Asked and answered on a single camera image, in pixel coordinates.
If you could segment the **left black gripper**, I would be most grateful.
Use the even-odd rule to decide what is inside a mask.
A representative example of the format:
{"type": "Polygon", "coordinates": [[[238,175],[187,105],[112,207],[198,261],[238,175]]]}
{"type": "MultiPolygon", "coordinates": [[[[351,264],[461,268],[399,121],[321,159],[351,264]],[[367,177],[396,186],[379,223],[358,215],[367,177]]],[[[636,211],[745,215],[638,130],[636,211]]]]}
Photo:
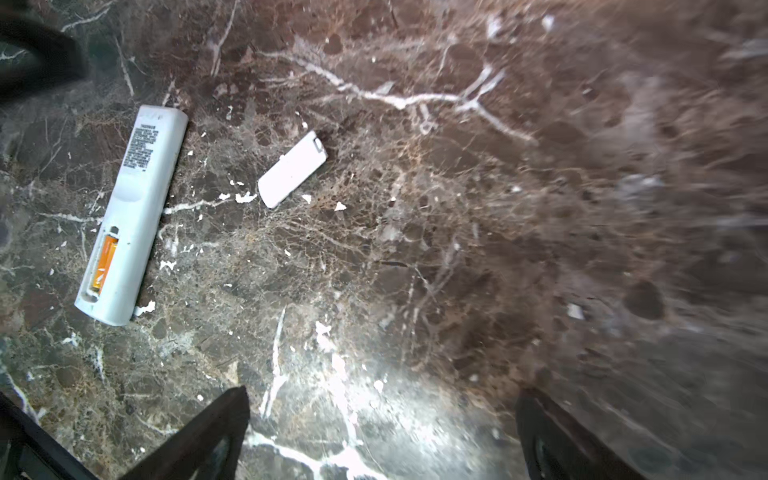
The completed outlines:
{"type": "Polygon", "coordinates": [[[86,57],[74,38],[18,11],[1,12],[1,42],[31,57],[1,70],[2,102],[17,102],[88,75],[86,57]]]}

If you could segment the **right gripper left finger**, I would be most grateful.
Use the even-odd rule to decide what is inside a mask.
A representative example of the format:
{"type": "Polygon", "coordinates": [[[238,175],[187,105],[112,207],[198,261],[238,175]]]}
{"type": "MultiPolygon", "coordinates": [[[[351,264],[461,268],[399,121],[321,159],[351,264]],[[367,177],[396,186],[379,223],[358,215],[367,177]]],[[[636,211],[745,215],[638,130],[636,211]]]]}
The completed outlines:
{"type": "Polygon", "coordinates": [[[233,479],[250,421],[244,386],[222,393],[125,479],[233,479]]]}

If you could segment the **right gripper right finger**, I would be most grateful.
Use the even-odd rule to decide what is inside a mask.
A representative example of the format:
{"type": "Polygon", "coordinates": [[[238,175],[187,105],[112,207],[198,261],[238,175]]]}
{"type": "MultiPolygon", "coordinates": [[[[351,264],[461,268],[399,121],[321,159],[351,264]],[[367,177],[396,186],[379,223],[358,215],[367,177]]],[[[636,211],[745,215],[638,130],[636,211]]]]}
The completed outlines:
{"type": "Polygon", "coordinates": [[[526,387],[516,427],[531,479],[644,478],[543,391],[526,387]]]}

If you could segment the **white remote control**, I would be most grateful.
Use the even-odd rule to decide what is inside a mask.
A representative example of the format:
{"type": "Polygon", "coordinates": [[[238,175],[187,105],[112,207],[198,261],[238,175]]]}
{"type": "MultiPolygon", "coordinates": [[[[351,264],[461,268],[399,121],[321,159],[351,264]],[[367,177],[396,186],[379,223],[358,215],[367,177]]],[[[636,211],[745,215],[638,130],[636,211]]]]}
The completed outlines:
{"type": "Polygon", "coordinates": [[[110,326],[124,326],[134,315],[160,217],[167,199],[188,116],[179,109],[143,105],[97,232],[74,305],[110,326]],[[106,235],[119,242],[104,289],[90,288],[106,235]]]}

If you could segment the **orange battery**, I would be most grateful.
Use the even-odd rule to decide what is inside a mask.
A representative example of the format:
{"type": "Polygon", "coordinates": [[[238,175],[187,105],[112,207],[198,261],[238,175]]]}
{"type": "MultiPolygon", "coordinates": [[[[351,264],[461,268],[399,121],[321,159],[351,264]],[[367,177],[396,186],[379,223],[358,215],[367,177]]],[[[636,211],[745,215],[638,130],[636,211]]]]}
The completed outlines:
{"type": "Polygon", "coordinates": [[[90,286],[91,290],[96,294],[100,294],[104,289],[106,278],[117,250],[118,242],[119,240],[112,235],[106,235],[104,237],[90,286]]]}

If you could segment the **white battery cover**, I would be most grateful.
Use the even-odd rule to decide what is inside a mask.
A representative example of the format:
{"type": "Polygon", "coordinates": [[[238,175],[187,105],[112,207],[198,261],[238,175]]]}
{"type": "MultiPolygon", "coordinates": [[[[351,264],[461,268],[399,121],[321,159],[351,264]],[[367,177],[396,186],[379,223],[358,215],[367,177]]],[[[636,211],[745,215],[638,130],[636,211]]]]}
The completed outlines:
{"type": "Polygon", "coordinates": [[[327,152],[315,131],[309,131],[258,180],[258,194],[269,209],[276,208],[326,161],[327,152]]]}

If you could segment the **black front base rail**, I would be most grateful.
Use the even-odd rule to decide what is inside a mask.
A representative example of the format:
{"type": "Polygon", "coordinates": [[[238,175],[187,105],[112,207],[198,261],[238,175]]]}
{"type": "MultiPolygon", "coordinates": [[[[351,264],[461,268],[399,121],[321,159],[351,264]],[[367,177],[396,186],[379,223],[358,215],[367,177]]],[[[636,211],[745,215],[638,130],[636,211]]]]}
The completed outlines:
{"type": "Polygon", "coordinates": [[[1,394],[1,478],[97,480],[4,394],[1,394]]]}

